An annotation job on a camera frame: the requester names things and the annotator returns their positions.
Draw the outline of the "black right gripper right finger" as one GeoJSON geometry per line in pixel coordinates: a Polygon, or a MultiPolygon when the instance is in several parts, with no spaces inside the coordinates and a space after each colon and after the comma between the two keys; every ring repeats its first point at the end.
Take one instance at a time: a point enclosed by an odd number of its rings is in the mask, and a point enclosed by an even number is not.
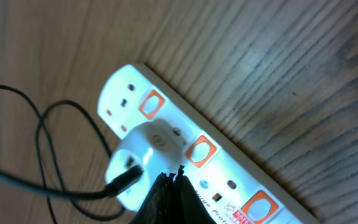
{"type": "Polygon", "coordinates": [[[178,219],[184,224],[215,224],[180,165],[174,180],[178,219]]]}

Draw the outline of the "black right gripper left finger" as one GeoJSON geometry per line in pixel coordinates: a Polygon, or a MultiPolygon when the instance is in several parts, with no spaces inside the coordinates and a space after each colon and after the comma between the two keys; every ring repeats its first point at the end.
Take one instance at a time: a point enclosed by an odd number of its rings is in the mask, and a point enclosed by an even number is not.
{"type": "Polygon", "coordinates": [[[161,173],[157,176],[143,204],[130,224],[164,224],[175,218],[174,203],[177,190],[174,173],[161,173]]]}

